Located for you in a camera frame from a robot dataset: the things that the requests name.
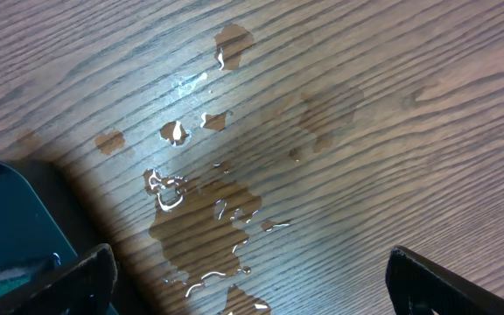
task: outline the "wooden table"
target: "wooden table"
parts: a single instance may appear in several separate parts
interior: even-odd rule
[[[168,314],[392,314],[396,244],[504,298],[504,1],[0,0],[25,158]]]

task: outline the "wooden surface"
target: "wooden surface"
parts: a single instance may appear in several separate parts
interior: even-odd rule
[[[392,314],[395,244],[504,297],[504,1],[0,0],[0,159],[26,158],[168,314]],[[170,213],[150,169],[194,179]],[[234,275],[185,298],[206,270]]]

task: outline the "wood grain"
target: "wood grain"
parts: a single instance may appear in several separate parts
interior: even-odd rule
[[[220,71],[228,25],[250,45]],[[222,131],[200,127],[229,110]],[[191,136],[172,147],[160,130],[176,121]],[[114,130],[125,143],[103,154],[95,139]],[[504,1],[0,0],[0,159],[24,158],[59,165],[168,314],[249,299],[272,314],[392,314],[396,244],[504,297]],[[189,298],[165,282],[212,249],[165,258],[149,169],[261,197],[249,224],[199,231],[248,235],[236,254],[249,275]],[[200,224],[189,213],[180,233]]]

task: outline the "brown wood tabletop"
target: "brown wood tabletop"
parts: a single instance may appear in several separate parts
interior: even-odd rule
[[[166,314],[504,298],[504,1],[0,0],[0,159],[53,161]]]

